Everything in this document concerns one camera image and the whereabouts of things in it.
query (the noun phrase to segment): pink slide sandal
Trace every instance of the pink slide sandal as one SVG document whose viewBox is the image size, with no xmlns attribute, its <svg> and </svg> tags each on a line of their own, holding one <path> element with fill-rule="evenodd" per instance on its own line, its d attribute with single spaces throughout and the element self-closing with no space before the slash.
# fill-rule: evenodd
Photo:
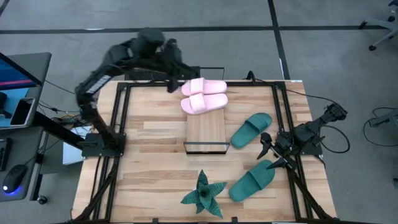
<svg viewBox="0 0 398 224">
<path fill-rule="evenodd" d="M 204 95 L 198 93 L 181 101 L 182 109 L 188 114 L 201 114 L 223 108 L 228 103 L 224 93 Z"/>
<path fill-rule="evenodd" d="M 225 93 L 226 83 L 221 80 L 205 80 L 205 78 L 194 78 L 188 80 L 181 88 L 182 94 L 192 96 L 197 93 L 205 95 Z"/>
</svg>

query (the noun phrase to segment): green slipper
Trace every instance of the green slipper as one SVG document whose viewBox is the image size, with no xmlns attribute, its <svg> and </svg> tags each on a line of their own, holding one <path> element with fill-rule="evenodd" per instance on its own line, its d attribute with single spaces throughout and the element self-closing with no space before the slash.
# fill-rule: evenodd
<svg viewBox="0 0 398 224">
<path fill-rule="evenodd" d="M 266 113 L 256 113 L 245 120 L 244 124 L 234 133 L 231 144 L 240 149 L 251 142 L 271 124 L 272 118 Z"/>
<path fill-rule="evenodd" d="M 264 189 L 275 176 L 275 169 L 267 170 L 272 162 L 261 161 L 253 169 L 247 171 L 229 190 L 234 202 L 241 202 L 259 190 Z"/>
</svg>

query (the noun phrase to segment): wooden tabletop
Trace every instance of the wooden tabletop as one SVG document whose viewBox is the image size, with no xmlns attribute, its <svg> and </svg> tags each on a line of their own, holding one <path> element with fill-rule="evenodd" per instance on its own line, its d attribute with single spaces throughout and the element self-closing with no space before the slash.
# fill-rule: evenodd
<svg viewBox="0 0 398 224">
<path fill-rule="evenodd" d="M 116 85 L 117 82 L 109 82 L 99 95 L 98 110 L 108 124 Z M 286 86 L 304 93 L 301 82 L 286 81 Z M 228 87 L 226 94 L 229 100 L 224 109 L 227 141 L 250 115 L 259 112 L 272 117 L 272 124 L 266 131 L 275 139 L 278 124 L 270 87 Z M 288 96 L 294 125 L 311 121 L 306 97 L 291 92 Z M 151 222 L 153 218 L 159 218 L 160 222 L 230 222 L 231 217 L 237 217 L 240 222 L 293 221 L 284 169 L 276 169 L 274 180 L 243 202 L 235 203 L 229 198 L 229 188 L 259 162 L 256 160 L 262 149 L 259 137 L 242 149 L 231 146 L 225 155 L 186 155 L 183 142 L 186 140 L 187 115 L 180 107 L 181 99 L 183 95 L 179 91 L 169 94 L 166 87 L 132 89 L 125 130 L 127 144 L 119 166 L 111 222 Z M 281 95 L 279 101 L 285 128 L 288 128 Z M 262 159 L 275 161 L 271 152 Z M 323 164 L 313 156 L 302 156 L 302 160 L 309 191 L 329 215 L 335 216 Z M 73 217 L 79 215 L 90 201 L 96 161 L 97 158 L 90 158 L 83 163 Z M 196 215 L 195 205 L 180 203 L 195 189 L 202 169 L 209 183 L 228 183 L 216 197 L 224 219 L 206 210 Z M 297 192 L 301 214 L 305 217 L 302 194 L 299 189 Z M 104 215 L 107 196 L 106 192 L 100 217 Z"/>
</svg>

